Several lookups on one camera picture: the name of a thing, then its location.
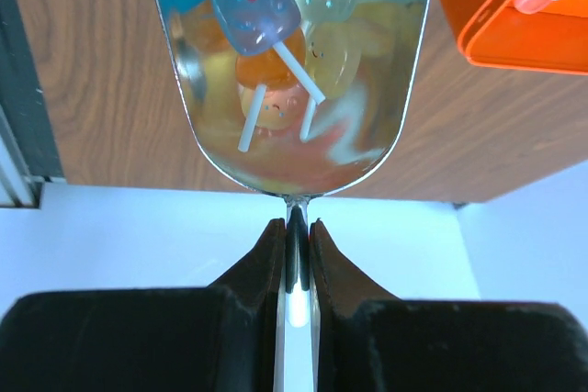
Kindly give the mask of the metal candy scoop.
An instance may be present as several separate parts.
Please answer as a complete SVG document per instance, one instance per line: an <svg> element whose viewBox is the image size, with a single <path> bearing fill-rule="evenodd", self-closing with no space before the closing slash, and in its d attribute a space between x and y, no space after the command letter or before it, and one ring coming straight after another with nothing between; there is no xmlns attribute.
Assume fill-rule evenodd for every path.
<svg viewBox="0 0 588 392"><path fill-rule="evenodd" d="M287 207L276 354L311 314L309 203L373 174L398 143L430 0L154 0L205 157Z"/></svg>

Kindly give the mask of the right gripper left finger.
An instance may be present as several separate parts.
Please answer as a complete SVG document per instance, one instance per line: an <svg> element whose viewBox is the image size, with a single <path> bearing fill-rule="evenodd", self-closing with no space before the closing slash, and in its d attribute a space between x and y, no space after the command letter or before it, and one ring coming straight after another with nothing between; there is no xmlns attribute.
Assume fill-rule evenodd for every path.
<svg viewBox="0 0 588 392"><path fill-rule="evenodd" d="M1 321L4 391L280 391L286 226L208 286L33 293Z"/></svg>

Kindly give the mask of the orange box of lollipops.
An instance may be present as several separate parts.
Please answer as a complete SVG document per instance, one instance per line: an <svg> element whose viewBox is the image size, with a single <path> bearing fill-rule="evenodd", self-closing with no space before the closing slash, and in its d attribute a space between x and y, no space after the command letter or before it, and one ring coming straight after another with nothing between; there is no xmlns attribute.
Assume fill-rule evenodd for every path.
<svg viewBox="0 0 588 392"><path fill-rule="evenodd" d="M587 0L440 0L458 50L478 66L587 73Z"/></svg>

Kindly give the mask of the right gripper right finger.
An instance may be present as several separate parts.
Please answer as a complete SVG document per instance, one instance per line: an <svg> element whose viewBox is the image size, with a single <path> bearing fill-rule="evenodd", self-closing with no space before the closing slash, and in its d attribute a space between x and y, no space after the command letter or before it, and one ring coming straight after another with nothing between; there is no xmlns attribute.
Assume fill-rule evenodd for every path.
<svg viewBox="0 0 588 392"><path fill-rule="evenodd" d="M584 391L587 333L557 304L408 300L311 225L319 391Z"/></svg>

